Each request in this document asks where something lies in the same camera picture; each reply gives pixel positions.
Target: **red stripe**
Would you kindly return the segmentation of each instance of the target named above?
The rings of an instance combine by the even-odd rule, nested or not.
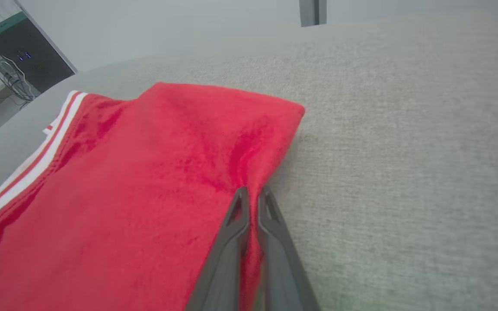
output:
[[[57,134],[58,134],[59,130],[63,126],[63,123],[65,122],[65,119],[67,118],[67,115],[69,114],[70,107],[72,106],[72,103],[74,102],[74,100],[77,98],[77,96],[79,94],[80,94],[80,92],[76,92],[72,96],[72,98],[70,99],[69,103],[67,104],[67,108],[65,110],[65,114],[63,115],[63,118],[61,119],[61,122],[59,122],[59,126],[57,126],[57,130],[55,131],[55,134],[52,136],[51,140],[49,140],[49,143],[47,145],[45,145],[45,147],[43,148],[42,152],[40,154],[38,154],[38,157],[36,157],[36,159],[34,160],[34,162],[30,163],[30,165],[28,165],[28,167],[26,168],[26,170],[24,170],[22,173],[20,173],[20,175],[18,175],[18,177],[16,177],[16,179],[14,179],[12,181],[12,183],[10,183],[7,187],[5,187],[5,189],[3,191],[0,192],[0,197],[2,197],[6,192],[8,192],[9,189],[11,189],[12,187],[14,187],[14,185],[16,185],[21,179],[23,179],[24,176],[26,176],[37,165],[37,163],[40,162],[41,158],[43,158],[44,154],[47,152],[47,150],[49,149],[49,147],[53,143],[53,140],[55,140],[55,138],[57,137]]]

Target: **folded fabric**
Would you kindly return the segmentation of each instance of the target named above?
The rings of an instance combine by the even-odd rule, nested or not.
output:
[[[0,310],[182,310],[236,189],[255,213],[304,114],[280,98],[158,83],[122,101],[71,92],[0,187]]]

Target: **gray fabric surface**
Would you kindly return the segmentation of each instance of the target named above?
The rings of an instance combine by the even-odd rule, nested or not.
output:
[[[269,184],[323,310],[498,310],[498,10],[213,44],[53,87],[0,129],[0,183],[73,89],[284,97],[306,115]]]

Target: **jersey trim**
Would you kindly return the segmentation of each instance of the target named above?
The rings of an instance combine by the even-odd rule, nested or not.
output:
[[[47,169],[86,95],[78,91],[69,93],[59,116],[52,123],[56,126],[52,126],[42,145],[0,186],[0,210]]]

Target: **gray wall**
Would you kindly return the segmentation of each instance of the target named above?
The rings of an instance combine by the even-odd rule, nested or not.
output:
[[[85,71],[153,54],[197,54],[213,41],[299,28],[298,0],[21,0]]]
[[[498,6],[498,0],[330,0],[328,23],[391,18],[399,15],[457,13]]]

